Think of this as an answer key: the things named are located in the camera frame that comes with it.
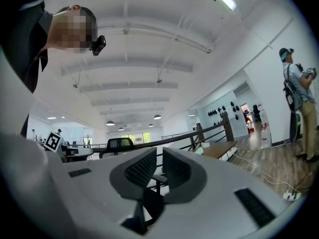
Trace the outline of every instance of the shoe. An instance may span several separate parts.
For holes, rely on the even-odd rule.
[[[313,156],[311,159],[307,159],[306,162],[313,163],[319,159],[319,155]]]
[[[303,160],[305,160],[307,158],[307,153],[299,153],[296,155],[296,158],[302,158]]]

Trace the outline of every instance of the wooden bench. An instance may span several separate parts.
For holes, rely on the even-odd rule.
[[[232,147],[235,146],[237,141],[226,141],[226,142],[215,142],[207,148],[203,148],[203,156],[212,157],[212,158],[221,158],[225,155]]]

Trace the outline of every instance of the man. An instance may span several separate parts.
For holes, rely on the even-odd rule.
[[[59,136],[61,136],[61,133],[62,133],[62,130],[61,130],[61,129],[58,129],[57,134],[58,134]],[[62,144],[62,145],[66,145],[62,136],[61,136],[61,144]]]
[[[42,71],[48,63],[47,49],[85,51],[96,39],[97,23],[94,14],[79,5],[64,7],[53,15],[44,9],[43,0],[23,2],[18,13],[13,12],[10,22],[6,22],[1,44],[12,68],[33,93],[39,61]],[[21,131],[24,137],[27,123],[28,117]]]
[[[36,134],[35,134],[35,130],[32,129],[32,138],[31,141],[36,141]]]
[[[303,151],[297,155],[297,158],[307,159],[307,162],[315,162],[319,159],[319,155],[314,155],[317,113],[315,100],[309,87],[317,75],[311,74],[306,78],[298,66],[293,64],[292,52],[286,48],[282,48],[279,51],[279,56],[283,63],[285,79],[288,79],[289,72],[289,80],[295,86],[297,93],[303,101],[301,106],[304,121]]]

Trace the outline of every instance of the power strip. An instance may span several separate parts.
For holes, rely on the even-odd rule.
[[[295,200],[298,200],[301,197],[300,193],[284,193],[283,199],[286,201],[293,202]]]

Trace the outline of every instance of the black vent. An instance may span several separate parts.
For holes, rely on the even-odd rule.
[[[163,166],[165,167],[163,172],[167,175],[170,189],[177,188],[190,179],[190,165],[171,154],[163,156]]]
[[[144,157],[125,170],[125,177],[135,185],[145,188],[154,174],[153,168],[156,166],[156,161],[156,152]]]
[[[71,172],[69,172],[69,175],[71,178],[73,178],[73,177],[80,176],[80,175],[90,173],[90,172],[92,172],[92,171],[89,168],[83,168],[80,170],[71,171]]]
[[[256,221],[259,227],[267,225],[275,216],[249,189],[242,189],[235,192],[239,201]]]

